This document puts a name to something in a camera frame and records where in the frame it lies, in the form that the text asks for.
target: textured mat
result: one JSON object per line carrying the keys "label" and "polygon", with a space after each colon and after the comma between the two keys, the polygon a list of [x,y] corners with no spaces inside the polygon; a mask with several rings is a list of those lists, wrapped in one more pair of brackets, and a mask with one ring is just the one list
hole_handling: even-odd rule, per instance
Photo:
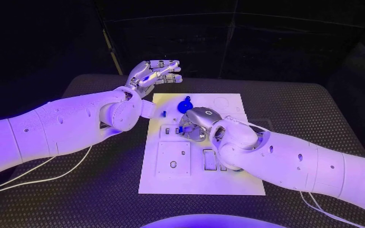
{"label": "textured mat", "polygon": [[[114,89],[125,76],[81,75],[63,97]],[[239,93],[248,119],[348,154],[365,150],[324,88],[316,84],[185,79],[154,92]],[[60,179],[0,192],[0,227],[140,227],[170,216],[228,214],[287,227],[350,227],[311,210],[300,194],[264,183],[267,196],[138,195],[148,121],[92,147],[79,167]],[[19,180],[60,175],[85,150],[60,156]],[[20,165],[16,174],[40,160]],[[365,210],[316,194],[323,209],[365,225]]]}

